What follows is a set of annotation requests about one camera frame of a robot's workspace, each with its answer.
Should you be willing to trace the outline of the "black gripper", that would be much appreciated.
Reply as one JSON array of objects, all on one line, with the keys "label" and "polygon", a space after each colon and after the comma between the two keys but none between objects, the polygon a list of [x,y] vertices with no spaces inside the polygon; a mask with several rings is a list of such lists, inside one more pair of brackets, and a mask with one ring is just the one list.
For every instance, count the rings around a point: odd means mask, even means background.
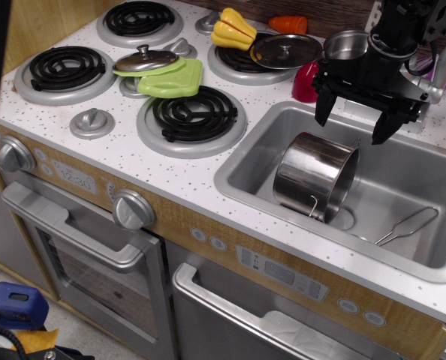
[{"label": "black gripper", "polygon": [[365,55],[353,60],[318,61],[312,86],[318,93],[315,120],[325,126],[338,97],[381,111],[372,133],[372,144],[390,139],[405,122],[414,122],[429,95],[401,72],[418,45],[400,51],[390,48],[378,34],[368,34]]}]

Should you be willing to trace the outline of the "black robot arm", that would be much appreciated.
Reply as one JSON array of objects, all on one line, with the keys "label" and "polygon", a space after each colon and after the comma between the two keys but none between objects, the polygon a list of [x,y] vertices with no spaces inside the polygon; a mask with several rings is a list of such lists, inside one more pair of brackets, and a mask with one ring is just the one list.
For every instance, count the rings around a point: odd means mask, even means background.
[{"label": "black robot arm", "polygon": [[431,93],[407,79],[401,69],[421,46],[437,50],[446,35],[446,1],[383,1],[381,18],[355,58],[326,55],[319,61],[313,87],[318,93],[315,120],[325,126],[337,98],[380,111],[372,133],[379,145],[403,125],[417,121]]}]

